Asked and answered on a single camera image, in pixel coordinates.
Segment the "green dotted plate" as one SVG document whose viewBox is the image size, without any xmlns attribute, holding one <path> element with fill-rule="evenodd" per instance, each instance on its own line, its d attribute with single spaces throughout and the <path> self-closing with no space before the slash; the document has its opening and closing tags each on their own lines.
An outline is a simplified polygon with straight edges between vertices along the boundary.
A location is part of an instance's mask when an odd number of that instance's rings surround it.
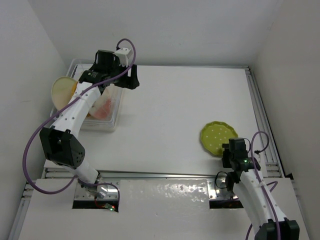
<svg viewBox="0 0 320 240">
<path fill-rule="evenodd" d="M 200 142 L 203 148 L 214 156 L 223 155 L 223 144 L 228 144 L 230 138 L 237 138 L 235 129 L 222 121 L 207 123 L 200 132 Z"/>
</svg>

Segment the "white pink floral plate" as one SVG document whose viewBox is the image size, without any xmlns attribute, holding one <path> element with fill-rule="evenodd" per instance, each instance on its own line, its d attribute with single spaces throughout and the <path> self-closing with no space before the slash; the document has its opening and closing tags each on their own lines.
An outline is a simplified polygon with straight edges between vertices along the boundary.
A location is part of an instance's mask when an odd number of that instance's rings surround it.
<svg viewBox="0 0 320 240">
<path fill-rule="evenodd" d="M 113 85 L 105 88 L 102 95 L 94 102 L 88 114 L 98 120 L 106 120 L 112 115 L 116 102 L 117 90 Z"/>
</svg>

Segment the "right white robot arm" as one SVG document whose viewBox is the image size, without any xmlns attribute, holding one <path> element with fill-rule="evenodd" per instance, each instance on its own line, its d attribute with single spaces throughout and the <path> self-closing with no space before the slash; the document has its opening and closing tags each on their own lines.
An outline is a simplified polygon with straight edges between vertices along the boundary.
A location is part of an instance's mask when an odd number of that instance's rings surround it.
<svg viewBox="0 0 320 240">
<path fill-rule="evenodd" d="M 249 157 L 244 138 L 234 137 L 222 144 L 222 164 L 231 168 L 226 189 L 234 193 L 251 221 L 255 240 L 298 240 L 300 227 L 280 209 L 268 188 L 258 161 Z"/>
</svg>

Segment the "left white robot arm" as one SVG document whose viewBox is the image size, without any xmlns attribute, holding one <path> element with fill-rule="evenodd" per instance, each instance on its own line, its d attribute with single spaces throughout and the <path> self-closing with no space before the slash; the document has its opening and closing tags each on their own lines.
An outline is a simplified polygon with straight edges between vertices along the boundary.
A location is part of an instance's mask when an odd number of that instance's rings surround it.
<svg viewBox="0 0 320 240">
<path fill-rule="evenodd" d="M 140 85 L 137 66 L 129 62 L 130 58 L 136 58 L 134 48 L 97 51 L 91 68 L 79 77 L 69 103 L 57 111 L 50 127 L 39 132 L 45 158 L 68 170 L 87 188 L 98 185 L 99 172 L 85 159 L 86 151 L 78 135 L 89 111 L 109 85 L 131 90 Z"/>
</svg>

